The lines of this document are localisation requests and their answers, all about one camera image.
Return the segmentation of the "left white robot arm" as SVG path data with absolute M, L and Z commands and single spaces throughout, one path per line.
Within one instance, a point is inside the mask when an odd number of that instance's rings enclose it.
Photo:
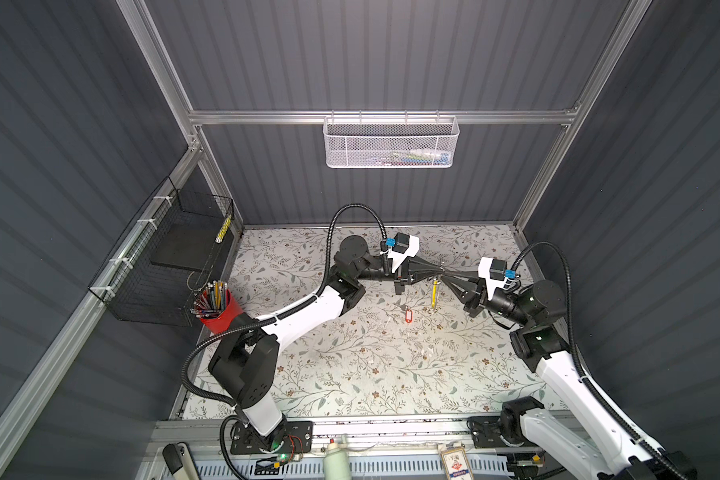
M 401 289 L 445 272 L 419 258 L 418 250 L 419 239 L 404 233 L 382 241 L 377 254 L 363 237 L 349 236 L 329 261 L 316 292 L 263 319 L 241 313 L 232 320 L 232 328 L 257 323 L 263 327 L 239 333 L 228 330 L 209 361 L 208 372 L 260 438 L 272 439 L 285 429 L 284 414 L 270 393 L 280 354 L 316 327 L 353 309 L 365 294 L 362 278 L 391 279 Z

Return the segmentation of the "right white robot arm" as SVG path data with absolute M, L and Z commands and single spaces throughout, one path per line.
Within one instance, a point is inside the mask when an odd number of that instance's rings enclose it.
M 490 276 L 444 275 L 441 281 L 469 314 L 486 311 L 515 324 L 515 355 L 564 401 L 585 437 L 562 424 L 530 396 L 503 404 L 496 426 L 511 446 L 533 443 L 577 479 L 695 479 L 697 469 L 680 451 L 670 452 L 631 421 L 588 374 L 572 337 L 554 326 L 566 312 L 563 289 L 541 280 L 508 292 Z

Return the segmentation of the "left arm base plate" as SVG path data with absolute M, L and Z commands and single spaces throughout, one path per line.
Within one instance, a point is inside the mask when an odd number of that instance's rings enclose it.
M 229 451 L 234 455 L 305 454 L 311 451 L 313 430 L 311 421 L 283 420 L 272 433 L 262 436 L 252 425 L 237 424 Z

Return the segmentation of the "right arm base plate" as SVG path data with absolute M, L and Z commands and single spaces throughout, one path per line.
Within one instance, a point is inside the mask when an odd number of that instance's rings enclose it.
M 476 448 L 513 447 L 514 432 L 501 416 L 472 416 L 466 421 Z

